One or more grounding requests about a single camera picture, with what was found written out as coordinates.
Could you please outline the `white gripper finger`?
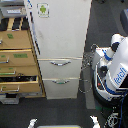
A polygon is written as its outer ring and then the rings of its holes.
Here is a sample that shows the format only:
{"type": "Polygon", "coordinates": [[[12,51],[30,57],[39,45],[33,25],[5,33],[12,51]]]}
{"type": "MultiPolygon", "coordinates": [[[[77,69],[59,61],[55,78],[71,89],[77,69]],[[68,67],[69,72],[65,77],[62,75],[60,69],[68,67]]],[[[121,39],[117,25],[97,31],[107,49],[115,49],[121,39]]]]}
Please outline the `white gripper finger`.
{"type": "Polygon", "coordinates": [[[93,128],[101,128],[100,124],[98,122],[98,118],[96,116],[90,116],[90,118],[92,119],[92,121],[94,123],[93,128]]]}
{"type": "Polygon", "coordinates": [[[38,119],[31,119],[29,122],[28,128],[34,128],[35,123],[37,122],[38,119]]]}

